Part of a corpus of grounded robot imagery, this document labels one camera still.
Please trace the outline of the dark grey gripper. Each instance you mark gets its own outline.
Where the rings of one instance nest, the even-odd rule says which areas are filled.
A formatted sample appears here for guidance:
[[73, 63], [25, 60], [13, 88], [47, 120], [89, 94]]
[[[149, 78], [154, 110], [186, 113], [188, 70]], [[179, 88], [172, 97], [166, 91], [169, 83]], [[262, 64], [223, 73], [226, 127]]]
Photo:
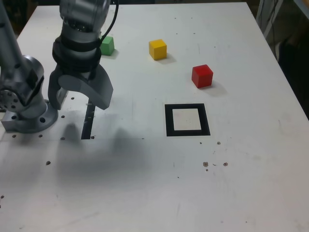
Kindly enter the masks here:
[[98, 108], [110, 106], [113, 87], [101, 65], [91, 72], [78, 72], [56, 65], [49, 77], [48, 98], [51, 106], [61, 110], [68, 91], [80, 92]]

